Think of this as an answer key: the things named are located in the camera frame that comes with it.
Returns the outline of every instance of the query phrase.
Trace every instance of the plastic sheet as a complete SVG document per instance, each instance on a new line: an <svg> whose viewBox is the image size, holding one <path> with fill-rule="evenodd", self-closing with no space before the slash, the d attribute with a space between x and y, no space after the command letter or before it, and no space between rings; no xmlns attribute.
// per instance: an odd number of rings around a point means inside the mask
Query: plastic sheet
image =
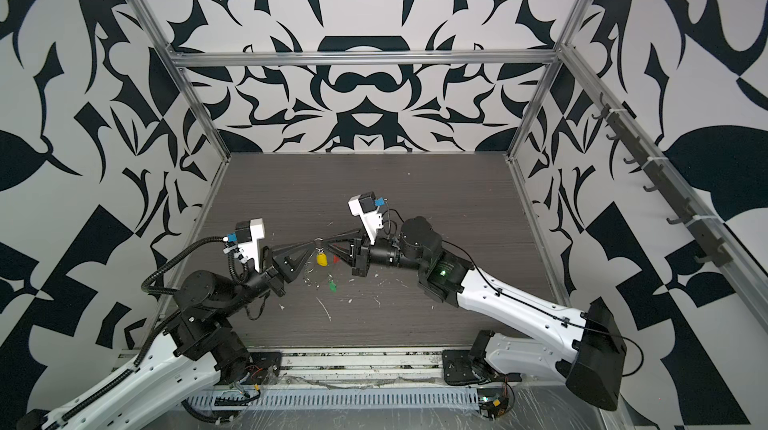
<svg viewBox="0 0 768 430"><path fill-rule="evenodd" d="M264 388L263 397L270 392L299 397L302 389L280 390ZM490 421L470 410L466 403L450 405L418 404L410 408L328 408L328 409L251 409L243 411L232 423L216 425L198 422L178 408L160 416L145 427L147 430L187 430L198 428L231 428L232 430L303 430L310 428L342 430L429 429L429 430L594 430L602 428L600 415L594 407L581 402L564 386L521 384L514 387L514 405L504 416Z"/></svg>

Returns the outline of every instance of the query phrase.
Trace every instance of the yellow object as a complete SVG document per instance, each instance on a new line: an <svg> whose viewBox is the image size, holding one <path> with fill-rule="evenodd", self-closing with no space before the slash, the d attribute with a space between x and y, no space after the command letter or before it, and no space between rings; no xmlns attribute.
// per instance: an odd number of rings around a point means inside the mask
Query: yellow object
<svg viewBox="0 0 768 430"><path fill-rule="evenodd" d="M328 267L328 256L322 251L317 252L317 264L321 267Z"/></svg>

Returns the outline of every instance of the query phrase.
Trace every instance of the hook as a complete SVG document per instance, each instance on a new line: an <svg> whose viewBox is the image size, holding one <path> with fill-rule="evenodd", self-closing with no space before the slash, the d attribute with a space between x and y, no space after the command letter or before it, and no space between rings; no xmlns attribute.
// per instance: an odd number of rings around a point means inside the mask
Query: hook
<svg viewBox="0 0 768 430"><path fill-rule="evenodd" d="M608 115L610 108L604 104L603 109L600 110L600 112L597 115L592 115L592 118L595 120L600 120L603 118L603 115Z"/></svg>

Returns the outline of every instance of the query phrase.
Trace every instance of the metal base plate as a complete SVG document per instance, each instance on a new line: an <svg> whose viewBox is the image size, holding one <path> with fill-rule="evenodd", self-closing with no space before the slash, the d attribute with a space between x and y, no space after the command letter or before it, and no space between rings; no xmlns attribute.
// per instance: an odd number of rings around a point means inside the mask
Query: metal base plate
<svg viewBox="0 0 768 430"><path fill-rule="evenodd" d="M250 358L253 362L251 366L255 365L256 368L249 368L250 375L243 385L262 385L270 375L270 371L274 376L280 376L280 366L283 363L282 352L251 352Z"/></svg>
<svg viewBox="0 0 768 430"><path fill-rule="evenodd" d="M469 350L443 350L442 377L450 386L474 385L482 382L472 371Z"/></svg>

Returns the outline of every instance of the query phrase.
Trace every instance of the hook rack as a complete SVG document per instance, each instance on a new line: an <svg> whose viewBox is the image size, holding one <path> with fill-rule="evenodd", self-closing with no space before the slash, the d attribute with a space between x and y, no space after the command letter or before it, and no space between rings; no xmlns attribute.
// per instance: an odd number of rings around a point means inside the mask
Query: hook rack
<svg viewBox="0 0 768 430"><path fill-rule="evenodd" d="M655 149L642 131L633 130L636 125L626 109L603 108L600 117L604 117L608 126L615 132L615 135L607 135L608 139L620 140L632 155L631 159L625 158L624 163L642 164L640 168L652 183L650 187L644 185L643 190L658 191L672 207L675 218L667 218L667 223L669 225L685 224L686 229L704 250L706 257L700 259L700 262L712 262L718 267L731 262L733 257L724 248L724 240L714 233L713 226L705 222L706 219L716 218L716 216L705 214L708 212L706 210L697 210L691 197L687 197L684 189L678 184L679 178L673 166L670 165L669 159L659 155L658 149Z"/></svg>

